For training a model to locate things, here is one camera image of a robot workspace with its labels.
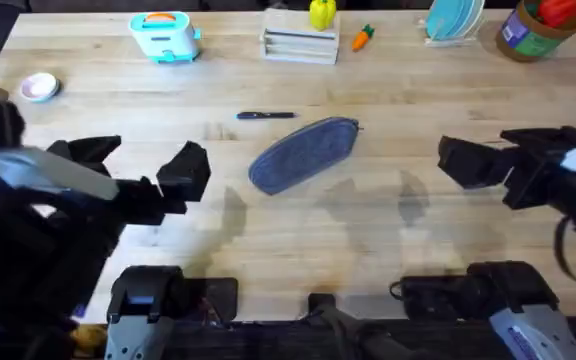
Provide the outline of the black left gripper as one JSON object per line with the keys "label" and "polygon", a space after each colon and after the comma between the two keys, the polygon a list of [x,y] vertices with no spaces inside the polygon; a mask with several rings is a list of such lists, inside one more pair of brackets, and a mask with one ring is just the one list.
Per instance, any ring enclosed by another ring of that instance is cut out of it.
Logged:
{"label": "black left gripper", "polygon": [[[109,176],[104,160],[120,145],[119,135],[101,136],[58,140],[47,151]],[[159,168],[156,174],[159,187],[147,177],[117,181],[117,212],[128,224],[161,225],[167,215],[184,215],[187,212],[185,202],[200,202],[210,176],[207,151],[199,144],[187,141]]]}

